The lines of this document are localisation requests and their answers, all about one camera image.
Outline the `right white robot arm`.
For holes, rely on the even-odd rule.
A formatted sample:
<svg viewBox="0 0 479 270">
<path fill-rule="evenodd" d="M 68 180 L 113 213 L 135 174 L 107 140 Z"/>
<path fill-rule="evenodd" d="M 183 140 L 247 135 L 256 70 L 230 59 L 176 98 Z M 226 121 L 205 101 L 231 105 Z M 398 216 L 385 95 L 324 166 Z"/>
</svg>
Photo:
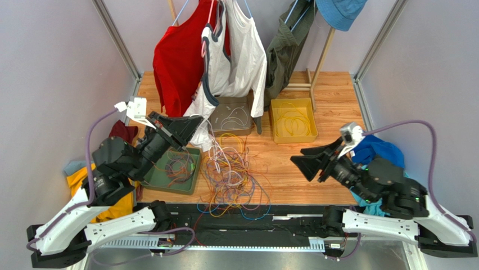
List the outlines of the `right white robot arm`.
<svg viewBox="0 0 479 270">
<path fill-rule="evenodd" d="M 373 234 L 415 245 L 433 257 L 478 256 L 477 243 L 469 233 L 470 216 L 440 211 L 427 189 L 392 162 L 377 157 L 362 168 L 341 155 L 342 149 L 339 138 L 329 145 L 304 148 L 291 161 L 308 181 L 333 178 L 366 203 L 379 202 L 384 216 L 330 205 L 320 224 L 323 236 Z"/>
</svg>

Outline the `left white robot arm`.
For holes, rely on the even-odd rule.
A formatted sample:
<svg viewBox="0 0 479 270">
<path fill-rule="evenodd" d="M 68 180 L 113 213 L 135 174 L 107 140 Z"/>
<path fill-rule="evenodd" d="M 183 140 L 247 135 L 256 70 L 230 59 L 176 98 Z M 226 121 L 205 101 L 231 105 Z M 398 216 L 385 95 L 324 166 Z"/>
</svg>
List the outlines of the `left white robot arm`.
<svg viewBox="0 0 479 270">
<path fill-rule="evenodd" d="M 27 229 L 33 268 L 72 266 L 102 245 L 135 233 L 174 233 L 170 211 L 158 200 L 106 222 L 93 223 L 93 218 L 132 193 L 133 182 L 144 180 L 168 150 L 185 150 L 203 120 L 200 115 L 169 118 L 151 112 L 136 145 L 111 136 L 87 152 L 87 177 L 75 195 L 49 222 Z"/>
</svg>

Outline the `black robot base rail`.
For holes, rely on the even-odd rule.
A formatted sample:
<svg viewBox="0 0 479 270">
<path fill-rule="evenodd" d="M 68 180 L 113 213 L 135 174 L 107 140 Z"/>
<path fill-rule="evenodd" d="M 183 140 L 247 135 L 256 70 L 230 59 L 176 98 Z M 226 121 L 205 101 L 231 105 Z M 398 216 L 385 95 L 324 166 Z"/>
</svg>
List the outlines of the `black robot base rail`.
<svg viewBox="0 0 479 270">
<path fill-rule="evenodd" d="M 146 250 L 166 255 L 177 250 L 285 251 L 326 253 L 341 257 L 357 233 L 327 228 L 320 205 L 261 206 L 253 213 L 232 210 L 212 217 L 190 204 L 173 204 L 173 226 L 184 228 L 167 234 L 136 233 L 103 245 L 103 248 Z"/>
</svg>

